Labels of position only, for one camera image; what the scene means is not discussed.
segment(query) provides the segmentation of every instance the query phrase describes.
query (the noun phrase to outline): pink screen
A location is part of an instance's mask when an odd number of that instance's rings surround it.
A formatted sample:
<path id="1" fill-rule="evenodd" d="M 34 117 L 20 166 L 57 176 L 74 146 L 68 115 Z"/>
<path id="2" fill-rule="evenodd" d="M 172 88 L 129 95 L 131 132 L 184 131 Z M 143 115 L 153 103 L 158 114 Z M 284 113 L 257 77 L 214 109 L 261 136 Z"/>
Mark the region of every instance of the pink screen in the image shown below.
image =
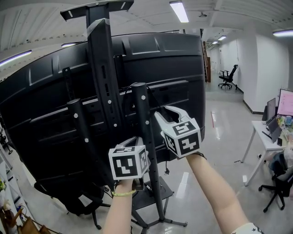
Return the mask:
<path id="1" fill-rule="evenodd" d="M 278 114 L 293 116 L 293 92 L 281 90 Z"/>

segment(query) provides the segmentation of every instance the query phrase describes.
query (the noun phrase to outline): sleeve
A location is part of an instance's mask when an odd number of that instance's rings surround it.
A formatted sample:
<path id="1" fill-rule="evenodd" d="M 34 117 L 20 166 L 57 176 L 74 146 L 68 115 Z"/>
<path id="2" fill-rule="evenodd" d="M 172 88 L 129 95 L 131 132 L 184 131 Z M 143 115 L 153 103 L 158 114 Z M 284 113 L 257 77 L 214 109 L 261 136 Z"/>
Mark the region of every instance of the sleeve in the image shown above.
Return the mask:
<path id="1" fill-rule="evenodd" d="M 253 223 L 247 223 L 237 228 L 231 234 L 264 234 L 259 227 Z"/>

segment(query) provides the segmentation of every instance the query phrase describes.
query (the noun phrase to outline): forearm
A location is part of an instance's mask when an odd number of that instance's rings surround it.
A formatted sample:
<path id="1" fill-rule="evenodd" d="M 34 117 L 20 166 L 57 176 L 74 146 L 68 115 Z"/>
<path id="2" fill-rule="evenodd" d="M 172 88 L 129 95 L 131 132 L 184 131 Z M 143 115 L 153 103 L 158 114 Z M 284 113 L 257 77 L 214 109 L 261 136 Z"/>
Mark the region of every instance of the forearm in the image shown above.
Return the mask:
<path id="1" fill-rule="evenodd" d="M 186 158 L 212 206 L 223 234 L 231 234 L 236 228 L 248 223 L 235 192 L 207 160 L 196 154 Z"/>
<path id="2" fill-rule="evenodd" d="M 132 183 L 118 185 L 116 193 L 126 193 L 132 190 Z M 103 228 L 104 234 L 129 234 L 131 222 L 132 195 L 113 197 L 111 208 Z"/>

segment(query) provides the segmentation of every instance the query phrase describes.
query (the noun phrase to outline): ceiling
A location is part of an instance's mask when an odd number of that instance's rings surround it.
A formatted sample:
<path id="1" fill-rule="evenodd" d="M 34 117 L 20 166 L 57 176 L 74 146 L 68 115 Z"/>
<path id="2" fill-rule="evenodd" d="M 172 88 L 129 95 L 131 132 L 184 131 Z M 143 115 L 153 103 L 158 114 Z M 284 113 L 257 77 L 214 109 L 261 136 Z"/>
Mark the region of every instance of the ceiling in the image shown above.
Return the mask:
<path id="1" fill-rule="evenodd" d="M 85 18 L 65 22 L 60 11 L 94 0 L 0 0 L 0 61 L 33 50 L 29 56 L 0 67 L 0 79 L 27 63 L 61 48 L 85 41 Z M 112 35 L 185 29 L 213 41 L 233 30 L 242 30 L 249 19 L 272 29 L 293 27 L 291 0 L 183 0 L 189 23 L 180 23 L 169 0 L 135 0 L 129 11 L 110 14 Z M 207 17 L 199 17 L 201 12 Z"/>

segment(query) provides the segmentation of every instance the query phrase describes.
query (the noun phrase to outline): stand base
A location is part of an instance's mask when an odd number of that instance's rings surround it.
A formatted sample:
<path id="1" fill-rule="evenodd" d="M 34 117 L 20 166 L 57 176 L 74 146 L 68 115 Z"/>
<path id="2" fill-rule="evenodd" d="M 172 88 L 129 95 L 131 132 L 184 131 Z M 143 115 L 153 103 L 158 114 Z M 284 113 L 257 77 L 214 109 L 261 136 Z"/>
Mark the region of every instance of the stand base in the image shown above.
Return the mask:
<path id="1" fill-rule="evenodd" d="M 167 210 L 168 202 L 169 202 L 169 197 L 166 199 L 166 202 L 165 202 L 165 206 L 164 206 L 164 215 L 165 215 L 166 210 Z M 137 221 L 135 221 L 135 220 L 133 220 L 133 219 L 132 219 L 131 221 L 134 222 L 135 224 L 139 225 Z M 158 223 L 171 223 L 171 224 L 175 224 L 175 225 L 179 225 L 179 226 L 183 226 L 183 227 L 186 227 L 187 224 L 188 224 L 187 222 L 185 222 L 185 223 L 176 222 L 176 221 L 173 221 L 173 220 L 168 219 L 168 218 L 165 218 L 164 220 L 160 220 L 160 219 L 158 219 L 158 220 L 156 220 L 156 221 L 154 221 L 154 222 L 148 224 L 146 228 L 143 228 L 142 231 L 141 231 L 141 234 L 146 234 L 146 233 L 147 233 L 147 230 L 148 230 L 150 227 L 152 227 L 152 226 L 154 226 L 154 225 L 156 225 L 156 224 L 158 224 Z"/>

